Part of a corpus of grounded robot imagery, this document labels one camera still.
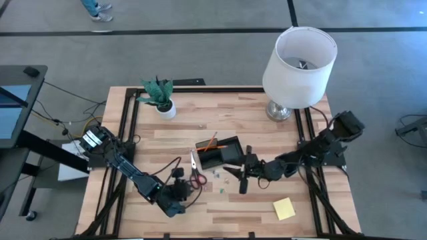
lamp base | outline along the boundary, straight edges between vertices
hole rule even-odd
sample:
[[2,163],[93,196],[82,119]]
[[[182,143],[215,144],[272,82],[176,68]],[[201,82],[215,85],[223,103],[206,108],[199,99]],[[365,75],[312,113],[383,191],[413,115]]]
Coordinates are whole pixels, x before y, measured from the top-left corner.
[[285,121],[291,115],[292,110],[270,101],[266,107],[266,113],[272,121],[281,122]]

table lamp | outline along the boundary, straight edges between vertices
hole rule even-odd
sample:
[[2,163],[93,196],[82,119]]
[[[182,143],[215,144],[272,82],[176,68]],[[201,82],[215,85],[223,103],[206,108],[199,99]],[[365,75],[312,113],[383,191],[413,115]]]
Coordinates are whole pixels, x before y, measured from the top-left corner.
[[282,33],[262,77],[271,100],[267,116],[283,121],[292,109],[316,104],[325,93],[337,52],[335,41],[319,29],[291,27]]

computer monitor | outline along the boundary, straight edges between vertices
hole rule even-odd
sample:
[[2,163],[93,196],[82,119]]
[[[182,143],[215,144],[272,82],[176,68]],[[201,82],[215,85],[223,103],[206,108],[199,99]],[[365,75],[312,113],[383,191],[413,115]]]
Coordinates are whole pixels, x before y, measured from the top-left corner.
[[28,103],[0,87],[0,108],[28,107]]

floor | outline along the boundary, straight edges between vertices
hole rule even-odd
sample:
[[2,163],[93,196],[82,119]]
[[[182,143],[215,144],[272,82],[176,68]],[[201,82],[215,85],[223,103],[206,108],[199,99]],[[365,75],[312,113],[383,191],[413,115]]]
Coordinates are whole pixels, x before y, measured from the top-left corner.
[[[115,19],[93,23],[79,0],[0,0],[8,3],[0,17],[0,64],[47,65],[46,81],[95,101],[105,100],[110,86],[139,85],[140,79],[155,75],[201,77],[208,85],[260,85],[278,31],[142,35],[138,30],[277,29],[292,24],[285,0],[111,2]],[[294,0],[294,5],[299,25],[311,27],[427,26],[423,0]],[[135,31],[88,36],[90,31],[110,30]],[[79,35],[71,36],[71,31]],[[8,37],[13,33],[23,34]],[[405,144],[394,129],[405,114],[427,113],[427,32],[330,35],[338,44],[327,88],[332,113],[350,109],[366,125],[363,136],[346,151],[362,230],[371,236],[425,239],[427,203],[419,193],[427,189],[427,150]],[[48,85],[39,100],[63,121],[83,119],[83,110],[91,106]],[[69,126],[74,133],[82,127]],[[43,138],[62,138],[60,129],[34,117],[27,130]],[[419,141],[417,135],[407,139]],[[17,216],[28,184],[28,179],[18,184],[0,224],[0,239],[69,237],[85,180],[38,191],[32,209],[40,216],[31,223]]]

sticky note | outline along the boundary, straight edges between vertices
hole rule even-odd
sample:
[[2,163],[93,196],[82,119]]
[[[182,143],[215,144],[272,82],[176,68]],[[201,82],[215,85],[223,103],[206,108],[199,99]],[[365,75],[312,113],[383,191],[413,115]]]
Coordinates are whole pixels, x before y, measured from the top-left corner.
[[276,201],[273,205],[280,221],[295,216],[295,210],[289,197]]

